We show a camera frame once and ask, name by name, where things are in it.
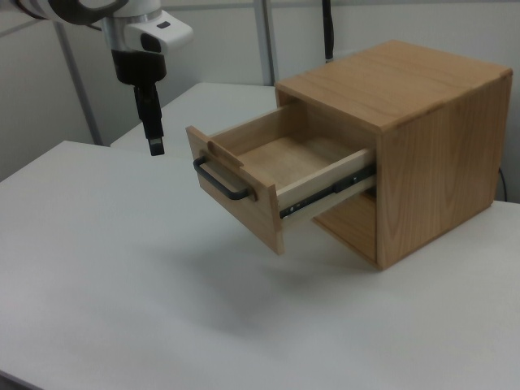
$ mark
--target wooden cabinet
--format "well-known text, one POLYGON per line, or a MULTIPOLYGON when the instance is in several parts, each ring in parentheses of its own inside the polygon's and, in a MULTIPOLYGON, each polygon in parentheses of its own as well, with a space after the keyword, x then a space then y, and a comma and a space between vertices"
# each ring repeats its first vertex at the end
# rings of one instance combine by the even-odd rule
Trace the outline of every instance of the wooden cabinet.
POLYGON ((278 82, 267 115, 188 138, 201 186, 276 253, 313 219, 384 269, 492 204, 511 81, 390 41, 278 82))

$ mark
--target cabinet side panel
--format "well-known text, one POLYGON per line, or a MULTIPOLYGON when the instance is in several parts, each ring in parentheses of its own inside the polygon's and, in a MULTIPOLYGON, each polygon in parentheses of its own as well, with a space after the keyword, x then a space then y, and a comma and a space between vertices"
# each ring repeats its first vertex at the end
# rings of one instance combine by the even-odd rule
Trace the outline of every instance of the cabinet side panel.
POLYGON ((505 76, 381 137, 381 267, 491 205, 510 88, 511 76, 505 76))

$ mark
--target white tabletop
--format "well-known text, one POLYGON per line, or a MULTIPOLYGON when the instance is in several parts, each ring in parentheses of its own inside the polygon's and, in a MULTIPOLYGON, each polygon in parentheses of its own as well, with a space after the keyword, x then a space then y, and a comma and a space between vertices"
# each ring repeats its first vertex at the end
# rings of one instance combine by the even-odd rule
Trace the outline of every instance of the white tabletop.
MULTIPOLYGON (((212 134, 276 108, 275 88, 257 85, 200 83, 162 109, 167 157, 189 157, 186 128, 212 134)), ((112 148, 150 153, 142 123, 115 141, 112 148)))
POLYGON ((188 159, 63 143, 0 184, 0 370, 45 390, 516 389, 520 206, 378 272, 274 255, 188 159))

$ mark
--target drawer handle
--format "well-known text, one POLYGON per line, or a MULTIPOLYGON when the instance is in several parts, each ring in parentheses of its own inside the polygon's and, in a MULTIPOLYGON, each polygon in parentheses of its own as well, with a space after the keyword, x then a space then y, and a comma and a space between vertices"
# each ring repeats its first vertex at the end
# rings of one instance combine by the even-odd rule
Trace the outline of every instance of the drawer handle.
POLYGON ((193 166, 195 167, 195 171, 202 176, 204 179, 208 180, 210 184, 212 184, 216 189, 218 189, 221 193, 223 193, 227 198, 232 201, 239 201, 240 199, 244 199, 249 196, 249 189, 244 188, 240 191, 233 192, 231 189, 227 188, 224 184, 220 183, 216 180, 208 171, 205 171, 202 168, 202 165, 207 163, 207 157, 201 156, 193 161, 193 166))

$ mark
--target lower shelf compartment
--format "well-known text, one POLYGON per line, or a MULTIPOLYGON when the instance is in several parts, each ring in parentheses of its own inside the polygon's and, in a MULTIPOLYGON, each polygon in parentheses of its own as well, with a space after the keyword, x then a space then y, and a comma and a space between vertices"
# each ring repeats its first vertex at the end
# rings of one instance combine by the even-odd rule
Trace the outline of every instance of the lower shelf compartment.
POLYGON ((376 198, 361 193, 315 217, 314 222, 380 269, 376 257, 375 210, 376 198))

